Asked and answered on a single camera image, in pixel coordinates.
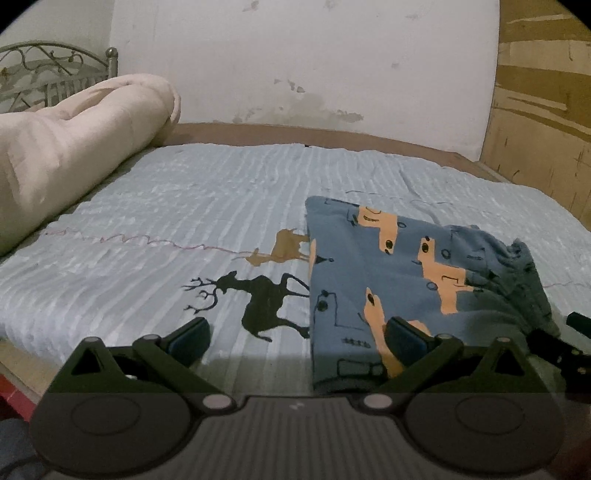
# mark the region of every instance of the brown deer silhouette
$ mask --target brown deer silhouette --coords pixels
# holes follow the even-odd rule
[[[259,253],[255,248],[249,257],[244,257],[254,267],[260,267],[266,262],[283,263],[289,260],[308,260],[308,255],[300,252],[300,243],[308,242],[307,235],[294,233],[296,229],[288,230],[284,228],[279,230],[275,236],[275,245],[270,254]]]

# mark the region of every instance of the screw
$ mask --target screw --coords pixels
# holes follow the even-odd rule
[[[232,399],[227,395],[212,394],[203,399],[203,405],[209,410],[224,410],[232,405]]]
[[[372,410],[385,410],[392,406],[392,399],[383,393],[372,393],[363,399],[363,403],[367,408]]]

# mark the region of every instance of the black mechanical part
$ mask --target black mechanical part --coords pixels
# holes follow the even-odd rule
[[[539,329],[528,335],[527,344],[531,353],[560,368],[566,398],[591,404],[591,355]]]
[[[137,478],[467,480],[470,477],[426,459],[409,444],[391,416],[360,413],[344,397],[251,397],[240,410],[205,418],[178,455]],[[74,479],[51,473],[46,480]],[[552,477],[539,470],[528,475],[527,480],[552,480]]]
[[[311,479],[534,471],[528,478],[551,478],[543,467],[562,444],[562,417],[509,339],[469,348],[400,318],[387,328],[406,328],[426,342],[427,354],[376,391],[251,397],[240,409],[173,358],[174,335],[118,348],[86,339],[37,407],[33,444],[53,469],[48,480],[179,478],[181,471],[184,478],[283,478],[302,476],[303,468]]]
[[[181,365],[190,367],[207,351],[211,338],[209,322],[203,317],[196,317],[162,338],[158,346]]]
[[[566,317],[566,325],[574,328],[577,332],[591,338],[591,319],[577,312],[572,312]]]
[[[174,456],[205,414],[231,410],[204,406],[207,395],[221,392],[162,350],[160,340],[149,335],[110,349],[96,337],[80,343],[31,419],[31,439],[46,464],[82,478],[145,472]]]
[[[507,338],[492,344],[471,375],[418,393],[404,423],[429,457],[479,475],[543,468],[564,439],[558,406]]]

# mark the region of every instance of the metal bed headboard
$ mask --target metal bed headboard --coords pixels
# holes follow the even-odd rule
[[[74,45],[30,41],[0,47],[0,113],[54,106],[117,76],[119,53],[104,58]]]

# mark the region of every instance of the cable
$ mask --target cable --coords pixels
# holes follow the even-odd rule
[[[25,465],[29,465],[30,463],[39,462],[39,457],[37,455],[31,455],[30,457],[22,458],[20,460],[16,460],[13,463],[9,463],[7,466],[0,469],[0,480],[8,480],[8,478],[12,475],[12,473],[17,469]]]

